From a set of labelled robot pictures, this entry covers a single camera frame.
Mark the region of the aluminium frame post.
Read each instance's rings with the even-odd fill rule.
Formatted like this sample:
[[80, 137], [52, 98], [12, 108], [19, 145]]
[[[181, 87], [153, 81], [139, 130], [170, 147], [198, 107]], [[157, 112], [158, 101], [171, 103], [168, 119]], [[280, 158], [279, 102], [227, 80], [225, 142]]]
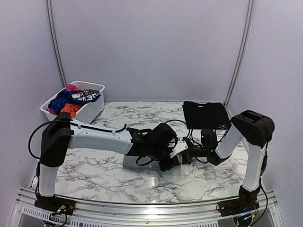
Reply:
[[244, 59], [244, 55], [247, 49], [247, 45], [249, 42], [249, 37], [251, 33], [252, 23], [253, 23], [253, 14], [255, 8], [255, 1], [249, 0], [247, 5], [246, 17], [244, 21], [244, 29], [241, 37], [241, 43], [237, 55], [237, 59], [235, 62], [235, 66], [232, 73], [232, 79], [228, 88], [227, 95], [225, 97], [224, 106], [227, 108], [231, 102], [232, 95], [235, 91], [237, 81], [240, 76], [241, 66]]
[[65, 72], [64, 72], [64, 68], [63, 68], [63, 64], [62, 64], [62, 60], [61, 60], [61, 56], [60, 56], [60, 50], [59, 50], [59, 45], [58, 45], [58, 40], [57, 40], [57, 35], [56, 35], [56, 30], [55, 30], [53, 4], [52, 4], [51, 0], [46, 0], [45, 3], [46, 3], [46, 14], [47, 14], [47, 20], [48, 20], [48, 26], [49, 26], [49, 31], [50, 31], [50, 38], [51, 38], [54, 58], [55, 58], [56, 66], [58, 69], [61, 84], [63, 87], [65, 87], [67, 85], [67, 79], [65, 76]]

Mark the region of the orange garment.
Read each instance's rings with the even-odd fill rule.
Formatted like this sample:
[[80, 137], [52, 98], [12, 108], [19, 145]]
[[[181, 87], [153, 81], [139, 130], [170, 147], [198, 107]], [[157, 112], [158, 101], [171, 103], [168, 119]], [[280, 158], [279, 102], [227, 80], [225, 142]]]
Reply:
[[68, 113], [70, 114], [70, 118], [77, 116], [78, 108], [75, 106], [72, 106], [71, 104], [65, 104], [63, 109], [60, 111], [60, 113]]

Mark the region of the blue white printed garment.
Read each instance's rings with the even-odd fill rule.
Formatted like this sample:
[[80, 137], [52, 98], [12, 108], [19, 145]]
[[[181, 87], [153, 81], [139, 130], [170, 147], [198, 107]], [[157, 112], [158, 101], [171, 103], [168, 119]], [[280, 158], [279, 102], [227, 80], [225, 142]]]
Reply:
[[101, 93], [99, 91], [91, 89], [70, 91], [69, 93], [71, 102], [81, 105], [96, 102], [101, 97]]

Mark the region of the right aluminium frame post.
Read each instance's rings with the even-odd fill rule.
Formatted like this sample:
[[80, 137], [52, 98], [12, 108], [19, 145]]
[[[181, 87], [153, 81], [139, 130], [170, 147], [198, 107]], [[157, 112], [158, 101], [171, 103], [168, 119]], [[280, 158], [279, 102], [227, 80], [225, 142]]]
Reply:
[[249, 0], [247, 5], [246, 17], [244, 21], [244, 29], [241, 37], [241, 43], [237, 55], [237, 59], [235, 62], [235, 66], [232, 73], [232, 79], [228, 88], [227, 95], [225, 97], [224, 106], [227, 108], [231, 102], [232, 95], [235, 91], [237, 81], [240, 76], [241, 66], [244, 59], [244, 55], [247, 49], [247, 45], [249, 42], [249, 37], [251, 33], [252, 23], [253, 23], [253, 14], [255, 8], [255, 1]]

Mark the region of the white plastic laundry basket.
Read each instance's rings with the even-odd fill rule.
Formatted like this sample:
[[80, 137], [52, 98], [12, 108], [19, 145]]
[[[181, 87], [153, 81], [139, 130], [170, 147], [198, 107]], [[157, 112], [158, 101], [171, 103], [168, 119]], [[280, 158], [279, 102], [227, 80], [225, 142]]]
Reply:
[[[73, 81], [70, 84], [74, 84], [78, 87], [79, 90], [85, 90], [85, 89], [91, 89], [91, 90], [97, 90], [101, 93], [101, 97], [96, 102], [90, 102], [85, 105], [76, 104], [76, 103], [70, 103], [72, 106], [75, 106], [78, 108], [77, 116], [73, 117], [74, 119], [83, 122], [83, 123], [91, 123], [97, 115], [104, 110], [104, 96], [103, 91], [105, 89], [104, 85], [96, 84], [96, 83], [90, 83], [85, 81]], [[57, 94], [55, 94], [53, 97], [51, 97], [49, 100], [47, 100], [41, 107], [40, 110], [45, 113], [48, 120], [54, 120], [55, 117], [60, 114], [60, 111], [54, 111], [48, 109], [48, 104], [51, 102], [51, 100], [55, 99]]]

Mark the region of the aluminium front rail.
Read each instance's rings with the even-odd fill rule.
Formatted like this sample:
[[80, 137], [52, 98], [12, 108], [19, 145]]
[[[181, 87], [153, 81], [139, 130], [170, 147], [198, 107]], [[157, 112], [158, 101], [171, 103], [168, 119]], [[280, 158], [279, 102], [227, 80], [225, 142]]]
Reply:
[[223, 217], [220, 199], [176, 204], [130, 204], [89, 201], [73, 198], [75, 208], [68, 216], [51, 216], [51, 212], [34, 206], [34, 190], [19, 190], [9, 227], [42, 227], [50, 224], [68, 227], [233, 227], [240, 219], [253, 219], [255, 227], [284, 227], [273, 191], [260, 193], [259, 209]]

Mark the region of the pink garment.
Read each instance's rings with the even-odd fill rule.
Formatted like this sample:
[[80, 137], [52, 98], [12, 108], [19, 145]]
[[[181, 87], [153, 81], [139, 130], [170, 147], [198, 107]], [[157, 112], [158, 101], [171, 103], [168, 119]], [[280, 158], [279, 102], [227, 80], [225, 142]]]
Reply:
[[74, 84], [67, 84], [65, 87], [66, 91], [79, 91], [78, 87]]

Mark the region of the left aluminium frame post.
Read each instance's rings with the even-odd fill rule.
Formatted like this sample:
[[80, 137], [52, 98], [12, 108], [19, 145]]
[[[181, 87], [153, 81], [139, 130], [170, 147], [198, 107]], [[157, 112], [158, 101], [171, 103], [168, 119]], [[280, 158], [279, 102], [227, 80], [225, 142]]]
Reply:
[[57, 35], [56, 35], [56, 30], [55, 30], [53, 4], [52, 4], [51, 0], [46, 0], [45, 3], [46, 3], [46, 14], [47, 14], [47, 20], [48, 20], [48, 26], [49, 26], [49, 31], [50, 31], [50, 38], [51, 38], [54, 58], [55, 58], [56, 66], [58, 69], [61, 84], [63, 87], [65, 87], [67, 85], [67, 79], [65, 76], [65, 72], [64, 72], [64, 68], [63, 68], [63, 64], [62, 64], [62, 60], [61, 60], [61, 56], [60, 56], [60, 50], [59, 50], [59, 45], [58, 45], [58, 40], [57, 40]]

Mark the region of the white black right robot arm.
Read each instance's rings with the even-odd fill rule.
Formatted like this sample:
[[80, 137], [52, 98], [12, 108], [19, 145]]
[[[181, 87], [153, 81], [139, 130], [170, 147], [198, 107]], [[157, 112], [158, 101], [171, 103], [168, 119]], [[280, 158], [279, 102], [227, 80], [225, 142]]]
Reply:
[[244, 212], [257, 199], [260, 192], [261, 178], [267, 167], [268, 145], [275, 130], [274, 121], [263, 114], [246, 110], [231, 118], [230, 128], [220, 140], [215, 130], [202, 129], [201, 141], [187, 141], [187, 150], [183, 152], [183, 163], [189, 163], [193, 158], [217, 166], [226, 161], [243, 140], [248, 145], [248, 162], [246, 173], [239, 189], [239, 197], [234, 207]]

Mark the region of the grey garment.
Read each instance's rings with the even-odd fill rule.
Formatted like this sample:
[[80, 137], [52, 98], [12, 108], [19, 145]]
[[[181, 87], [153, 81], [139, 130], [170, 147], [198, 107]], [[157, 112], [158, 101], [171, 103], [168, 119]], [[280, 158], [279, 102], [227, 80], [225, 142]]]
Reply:
[[150, 157], [135, 157], [124, 155], [122, 166], [131, 170], [155, 170], [169, 171], [174, 167], [180, 166], [181, 162], [177, 157], [164, 157], [162, 160], [152, 160]]

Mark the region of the royal blue garment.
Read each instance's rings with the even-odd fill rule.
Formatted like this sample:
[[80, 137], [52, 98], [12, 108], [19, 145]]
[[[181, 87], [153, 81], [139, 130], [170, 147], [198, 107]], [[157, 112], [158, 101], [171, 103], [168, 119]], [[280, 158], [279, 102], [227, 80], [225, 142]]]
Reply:
[[64, 108], [65, 104], [71, 103], [71, 98], [71, 92], [63, 90], [57, 94], [55, 99], [51, 100], [51, 102], [48, 104], [48, 109], [61, 111]]

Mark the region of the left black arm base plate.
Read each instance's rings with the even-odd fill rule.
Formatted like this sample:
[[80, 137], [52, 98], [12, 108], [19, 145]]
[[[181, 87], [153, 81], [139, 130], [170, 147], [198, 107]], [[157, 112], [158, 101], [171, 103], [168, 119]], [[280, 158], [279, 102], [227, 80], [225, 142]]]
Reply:
[[53, 214], [65, 213], [72, 215], [75, 208], [75, 201], [60, 197], [39, 197], [35, 203], [35, 207], [51, 211]]

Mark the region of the black trousers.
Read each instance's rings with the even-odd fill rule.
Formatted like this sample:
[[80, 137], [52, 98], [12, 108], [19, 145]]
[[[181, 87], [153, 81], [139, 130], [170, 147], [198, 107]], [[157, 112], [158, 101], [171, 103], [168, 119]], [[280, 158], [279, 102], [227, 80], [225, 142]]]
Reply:
[[183, 102], [183, 113], [188, 129], [229, 130], [231, 122], [221, 103]]

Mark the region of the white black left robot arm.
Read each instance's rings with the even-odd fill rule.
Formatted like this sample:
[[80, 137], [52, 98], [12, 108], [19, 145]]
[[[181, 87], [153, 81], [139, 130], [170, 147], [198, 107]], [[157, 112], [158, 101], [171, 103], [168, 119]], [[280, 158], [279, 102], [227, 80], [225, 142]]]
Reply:
[[163, 172], [180, 164], [177, 157], [170, 156], [178, 138], [166, 123], [160, 123], [154, 129], [140, 130], [125, 125], [115, 130], [84, 124], [61, 113], [43, 125], [46, 128], [41, 140], [38, 195], [49, 210], [60, 206], [60, 200], [54, 195], [55, 180], [68, 149], [108, 150], [138, 160], [149, 157], [151, 162], [158, 162]]

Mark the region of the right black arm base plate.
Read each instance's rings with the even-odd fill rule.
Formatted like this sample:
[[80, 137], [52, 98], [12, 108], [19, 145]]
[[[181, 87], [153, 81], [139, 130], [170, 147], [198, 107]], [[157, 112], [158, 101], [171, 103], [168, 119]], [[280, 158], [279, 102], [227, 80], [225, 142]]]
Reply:
[[239, 199], [221, 201], [217, 204], [216, 210], [222, 217], [238, 215], [259, 209], [258, 200], [251, 202], [249, 205], [243, 205]]

